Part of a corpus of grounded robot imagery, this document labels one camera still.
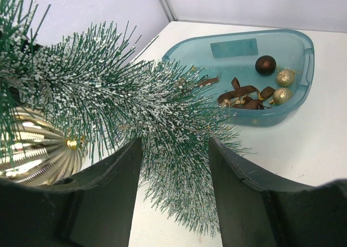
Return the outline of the small frosted christmas tree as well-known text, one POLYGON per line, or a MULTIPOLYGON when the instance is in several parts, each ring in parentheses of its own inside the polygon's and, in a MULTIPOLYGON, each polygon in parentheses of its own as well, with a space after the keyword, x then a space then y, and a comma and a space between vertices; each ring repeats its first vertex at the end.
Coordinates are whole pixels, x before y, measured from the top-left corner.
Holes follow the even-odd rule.
POLYGON ((247 152, 229 125, 234 110, 217 104, 194 67, 130 61, 131 36, 112 22, 38 44, 37 7, 1 0, 1 165, 34 156, 16 139, 51 145, 57 134, 74 141, 78 155, 103 155, 141 138, 140 179, 153 206, 190 231, 219 233, 208 142, 247 152))

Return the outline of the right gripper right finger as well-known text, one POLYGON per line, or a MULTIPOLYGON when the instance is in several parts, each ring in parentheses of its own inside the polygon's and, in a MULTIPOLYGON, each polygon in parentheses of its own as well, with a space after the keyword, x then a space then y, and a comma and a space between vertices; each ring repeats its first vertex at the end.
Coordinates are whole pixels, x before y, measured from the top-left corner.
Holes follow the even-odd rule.
POLYGON ((209 140, 223 246, 346 246, 346 180, 313 187, 209 140))

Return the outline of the silver gold bauble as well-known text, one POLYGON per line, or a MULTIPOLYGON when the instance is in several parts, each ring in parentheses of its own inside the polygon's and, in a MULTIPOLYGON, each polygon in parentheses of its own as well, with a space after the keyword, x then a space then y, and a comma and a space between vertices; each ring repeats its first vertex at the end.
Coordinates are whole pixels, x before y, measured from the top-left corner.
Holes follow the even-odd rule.
POLYGON ((68 139, 44 115, 27 107, 11 110, 1 131, 1 178, 26 186, 51 185, 78 173, 88 149, 84 139, 68 139))

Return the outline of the dark brown bauble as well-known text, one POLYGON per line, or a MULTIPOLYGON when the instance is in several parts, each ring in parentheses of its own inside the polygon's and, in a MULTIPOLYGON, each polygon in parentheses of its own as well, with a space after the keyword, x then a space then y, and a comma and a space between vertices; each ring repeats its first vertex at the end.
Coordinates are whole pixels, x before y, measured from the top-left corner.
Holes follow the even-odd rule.
POLYGON ((269 55, 261 56, 255 63, 255 70, 263 76, 270 76, 277 67, 276 60, 269 55))

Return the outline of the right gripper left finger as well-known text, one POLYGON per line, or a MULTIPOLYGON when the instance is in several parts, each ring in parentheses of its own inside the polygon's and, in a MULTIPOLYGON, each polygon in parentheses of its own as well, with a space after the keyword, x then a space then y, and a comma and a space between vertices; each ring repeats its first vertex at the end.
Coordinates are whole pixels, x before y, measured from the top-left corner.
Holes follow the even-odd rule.
POLYGON ((128 246, 142 141, 52 186, 1 180, 1 246, 128 246))

